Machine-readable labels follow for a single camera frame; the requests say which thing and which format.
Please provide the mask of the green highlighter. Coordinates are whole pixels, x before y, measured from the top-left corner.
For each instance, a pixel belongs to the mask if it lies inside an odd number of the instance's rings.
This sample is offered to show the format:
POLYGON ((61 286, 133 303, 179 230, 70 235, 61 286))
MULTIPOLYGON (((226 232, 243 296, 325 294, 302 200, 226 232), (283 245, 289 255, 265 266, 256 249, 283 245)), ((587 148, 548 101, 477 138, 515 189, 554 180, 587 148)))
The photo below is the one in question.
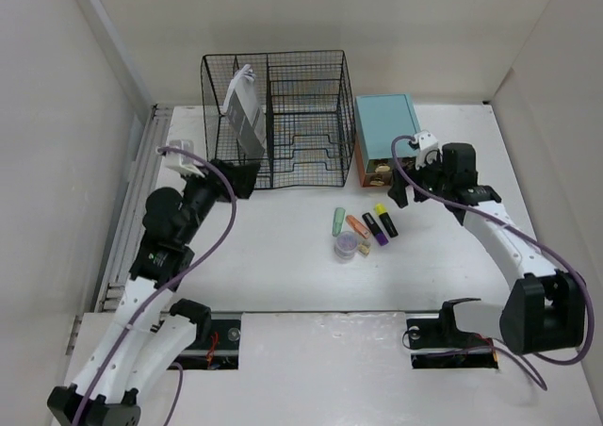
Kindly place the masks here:
POLYGON ((337 207, 334 210, 333 224, 332 224, 332 236, 337 237, 343 228, 343 222, 346 217, 346 210, 343 207, 337 207))

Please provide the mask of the clear jar purple contents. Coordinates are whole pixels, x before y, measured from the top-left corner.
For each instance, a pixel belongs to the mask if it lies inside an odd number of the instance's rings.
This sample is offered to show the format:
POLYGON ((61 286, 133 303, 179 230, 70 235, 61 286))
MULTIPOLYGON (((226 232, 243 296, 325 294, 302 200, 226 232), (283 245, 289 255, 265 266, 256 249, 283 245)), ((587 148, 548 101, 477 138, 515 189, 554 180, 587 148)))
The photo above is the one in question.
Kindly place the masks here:
POLYGON ((342 260, 351 260, 355 257, 359 247, 359 239, 354 232, 341 232, 334 241, 334 253, 342 260))

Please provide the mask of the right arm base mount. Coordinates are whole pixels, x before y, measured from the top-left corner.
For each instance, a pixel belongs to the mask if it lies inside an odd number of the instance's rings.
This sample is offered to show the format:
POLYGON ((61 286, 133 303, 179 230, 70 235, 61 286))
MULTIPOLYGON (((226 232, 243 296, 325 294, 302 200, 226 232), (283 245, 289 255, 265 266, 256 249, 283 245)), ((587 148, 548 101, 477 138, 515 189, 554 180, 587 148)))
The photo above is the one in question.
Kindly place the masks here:
POLYGON ((411 352, 413 369, 498 369, 494 342, 461 331, 454 307, 477 298, 444 301, 437 314, 413 314, 406 319, 402 345, 411 352))

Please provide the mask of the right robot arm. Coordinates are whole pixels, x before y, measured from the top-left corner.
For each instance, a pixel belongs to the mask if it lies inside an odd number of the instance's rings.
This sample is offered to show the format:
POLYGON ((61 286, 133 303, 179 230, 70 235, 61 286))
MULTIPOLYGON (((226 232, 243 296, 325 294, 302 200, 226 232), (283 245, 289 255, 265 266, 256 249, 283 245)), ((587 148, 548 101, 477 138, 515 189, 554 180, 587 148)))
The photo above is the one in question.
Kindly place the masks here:
POLYGON ((405 137, 414 165, 395 169, 389 197, 398 207, 433 199, 451 212, 496 263, 510 289, 502 306, 479 298, 443 302, 436 318, 409 319, 413 349, 469 348, 484 336, 501 340, 515 355, 532 354, 560 365, 550 352, 575 349, 585 358, 595 334, 593 303, 583 278, 560 255, 516 228, 501 197, 480 184, 476 152, 468 143, 439 145, 430 132, 405 137))

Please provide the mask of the grey packaged notebook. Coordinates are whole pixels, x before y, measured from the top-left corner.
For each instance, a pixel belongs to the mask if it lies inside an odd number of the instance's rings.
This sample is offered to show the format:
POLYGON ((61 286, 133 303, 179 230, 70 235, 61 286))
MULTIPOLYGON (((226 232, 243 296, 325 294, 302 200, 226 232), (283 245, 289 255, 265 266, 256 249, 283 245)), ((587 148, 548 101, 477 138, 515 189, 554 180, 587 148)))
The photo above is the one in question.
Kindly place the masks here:
POLYGON ((244 155, 261 159, 267 149, 266 115, 250 64, 245 64, 231 79, 221 109, 244 155))

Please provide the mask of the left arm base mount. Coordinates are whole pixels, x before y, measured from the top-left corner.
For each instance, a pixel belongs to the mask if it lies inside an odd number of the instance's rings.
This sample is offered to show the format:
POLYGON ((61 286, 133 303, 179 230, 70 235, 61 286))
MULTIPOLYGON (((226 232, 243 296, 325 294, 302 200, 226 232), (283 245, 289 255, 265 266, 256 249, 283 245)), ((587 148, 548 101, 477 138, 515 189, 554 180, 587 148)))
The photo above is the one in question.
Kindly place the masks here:
POLYGON ((171 369, 178 363, 184 370, 235 370, 238 369, 239 345, 242 335, 242 316, 235 313, 211 315, 207 332, 199 329, 189 318, 179 323, 193 324, 195 340, 175 358, 171 369))

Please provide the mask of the small beige eraser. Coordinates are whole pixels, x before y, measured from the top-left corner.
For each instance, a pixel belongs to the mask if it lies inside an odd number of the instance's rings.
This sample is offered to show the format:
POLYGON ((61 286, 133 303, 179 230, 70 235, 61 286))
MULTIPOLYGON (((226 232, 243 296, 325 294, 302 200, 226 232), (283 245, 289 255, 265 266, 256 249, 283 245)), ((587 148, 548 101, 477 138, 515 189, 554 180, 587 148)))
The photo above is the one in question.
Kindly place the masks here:
POLYGON ((368 256, 368 255, 369 255, 369 253, 370 253, 370 245, 369 245, 369 244, 366 244, 366 243, 361 243, 361 244, 358 246, 358 252, 359 252, 360 254, 362 254, 363 256, 368 256))

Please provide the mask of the orange highlighter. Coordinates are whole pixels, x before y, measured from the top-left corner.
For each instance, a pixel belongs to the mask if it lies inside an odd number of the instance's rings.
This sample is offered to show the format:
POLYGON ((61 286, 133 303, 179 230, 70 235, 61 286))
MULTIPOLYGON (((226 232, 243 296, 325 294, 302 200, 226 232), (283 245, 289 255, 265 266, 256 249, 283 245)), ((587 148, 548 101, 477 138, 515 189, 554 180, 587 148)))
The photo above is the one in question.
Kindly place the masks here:
POLYGON ((369 229, 358 219, 356 219, 353 215, 346 216, 346 223, 352 228, 354 232, 360 235, 363 239, 370 238, 371 232, 369 231, 369 229))

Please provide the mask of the yellow black highlighter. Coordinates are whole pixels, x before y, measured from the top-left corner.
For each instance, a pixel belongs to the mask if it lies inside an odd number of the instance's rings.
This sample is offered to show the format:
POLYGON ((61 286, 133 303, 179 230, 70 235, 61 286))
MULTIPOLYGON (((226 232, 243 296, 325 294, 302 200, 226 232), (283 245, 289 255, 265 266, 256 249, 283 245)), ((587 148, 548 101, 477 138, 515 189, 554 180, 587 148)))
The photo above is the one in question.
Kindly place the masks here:
POLYGON ((374 211, 377 214, 378 218, 380 219, 387 235, 390 236, 391 238, 397 237, 399 235, 399 232, 398 232, 395 224, 393 223, 386 207, 383 204, 376 204, 374 206, 374 211))

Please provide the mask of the teal drawer box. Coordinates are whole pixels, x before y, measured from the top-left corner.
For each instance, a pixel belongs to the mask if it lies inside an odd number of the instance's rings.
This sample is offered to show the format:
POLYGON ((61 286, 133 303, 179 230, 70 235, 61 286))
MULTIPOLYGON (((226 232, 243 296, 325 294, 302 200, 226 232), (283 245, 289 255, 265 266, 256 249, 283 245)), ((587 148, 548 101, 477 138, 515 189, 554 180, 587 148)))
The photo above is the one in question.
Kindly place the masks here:
POLYGON ((400 135, 413 136, 421 128, 413 98, 408 93, 358 95, 354 112, 359 159, 365 175, 391 164, 391 143, 400 135))

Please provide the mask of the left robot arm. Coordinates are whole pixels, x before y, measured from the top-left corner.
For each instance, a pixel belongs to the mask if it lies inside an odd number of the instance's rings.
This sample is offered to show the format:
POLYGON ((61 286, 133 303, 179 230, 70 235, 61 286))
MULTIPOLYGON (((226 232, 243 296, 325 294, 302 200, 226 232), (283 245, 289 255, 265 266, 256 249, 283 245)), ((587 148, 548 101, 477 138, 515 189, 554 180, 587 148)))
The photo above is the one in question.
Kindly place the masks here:
POLYGON ((202 263, 189 248, 217 202, 251 196, 257 162, 217 159, 175 166, 182 191, 158 188, 146 200, 144 233, 112 322, 86 365, 67 386, 53 388, 47 406, 61 425, 137 425, 140 405, 161 374, 188 346, 211 334, 211 310, 172 297, 202 263))

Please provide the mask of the purple black highlighter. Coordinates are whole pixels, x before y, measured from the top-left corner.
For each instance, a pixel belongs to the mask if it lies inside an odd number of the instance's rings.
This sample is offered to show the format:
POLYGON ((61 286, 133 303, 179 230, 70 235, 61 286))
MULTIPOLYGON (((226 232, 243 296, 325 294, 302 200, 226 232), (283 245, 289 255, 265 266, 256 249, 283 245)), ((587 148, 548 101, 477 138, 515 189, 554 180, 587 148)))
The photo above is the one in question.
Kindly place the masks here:
POLYGON ((370 213, 364 213, 362 215, 363 221, 365 222, 368 230, 375 237, 376 241, 380 246, 385 246, 389 243, 385 232, 381 226, 375 221, 374 217, 370 213))

